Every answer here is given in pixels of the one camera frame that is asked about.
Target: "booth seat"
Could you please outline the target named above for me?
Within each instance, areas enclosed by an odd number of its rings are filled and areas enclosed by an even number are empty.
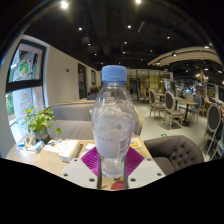
[[[94,100],[80,100],[75,102],[66,102],[51,105],[47,109],[53,111],[53,116],[57,122],[48,128],[51,138],[94,140],[90,111],[93,109]],[[140,136],[142,129],[142,119],[138,115],[138,121],[135,124],[133,137]],[[62,129],[62,134],[56,134],[57,128]]]

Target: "window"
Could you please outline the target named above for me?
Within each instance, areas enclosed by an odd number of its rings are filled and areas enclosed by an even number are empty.
[[[17,142],[27,133],[23,128],[26,110],[32,105],[44,109],[43,64],[46,48],[21,40],[12,58],[6,83],[6,110]]]
[[[96,85],[96,73],[93,70],[91,70],[91,82],[92,85]]]
[[[79,99],[86,98],[86,75],[85,67],[78,64],[78,77],[79,77]]]

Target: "green plant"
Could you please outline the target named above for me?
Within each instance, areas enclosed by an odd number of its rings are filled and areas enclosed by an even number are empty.
[[[26,110],[26,113],[27,115],[24,117],[24,122],[22,125],[25,129],[28,129],[29,133],[31,130],[42,133],[44,128],[51,128],[52,124],[57,122],[57,120],[54,119],[54,116],[52,116],[53,111],[50,109],[38,111],[34,108],[34,106],[32,106],[30,109]],[[60,128],[57,128],[55,131],[57,134],[62,133]]]

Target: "window frame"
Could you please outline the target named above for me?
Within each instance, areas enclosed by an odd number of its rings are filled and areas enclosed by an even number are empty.
[[[7,80],[6,80],[6,91],[5,93],[8,92],[12,92],[12,91],[16,91],[16,90],[20,90],[20,89],[26,89],[26,88],[32,88],[32,87],[38,87],[41,86],[42,87],[42,94],[43,94],[43,102],[45,103],[44,100],[44,91],[43,91],[43,72],[44,72],[44,61],[45,61],[45,56],[46,56],[46,47],[43,45],[40,45],[38,43],[29,41],[29,40],[25,40],[25,39],[21,39],[19,44],[17,45],[12,59],[10,61],[10,66],[13,63],[13,59],[15,57],[15,54],[20,46],[20,44],[29,44],[33,47],[37,47],[39,49],[42,50],[42,58],[41,58],[41,68],[40,68],[40,74],[39,74],[39,79],[33,79],[33,80],[23,80],[23,81],[15,81],[15,82],[9,82],[9,76],[10,76],[10,71],[11,71],[11,67],[9,67],[8,69],[8,75],[7,75]]]

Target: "sofa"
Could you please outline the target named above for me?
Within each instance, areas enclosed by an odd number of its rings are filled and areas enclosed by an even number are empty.
[[[199,147],[183,135],[146,140],[144,144],[166,175],[204,162]]]
[[[94,140],[90,111],[93,109],[94,100],[79,100],[51,105],[47,109],[53,111],[57,122],[48,128],[51,138]],[[135,124],[133,136],[140,136],[142,118],[135,108],[138,121]],[[56,134],[57,128],[62,129],[62,134]]]

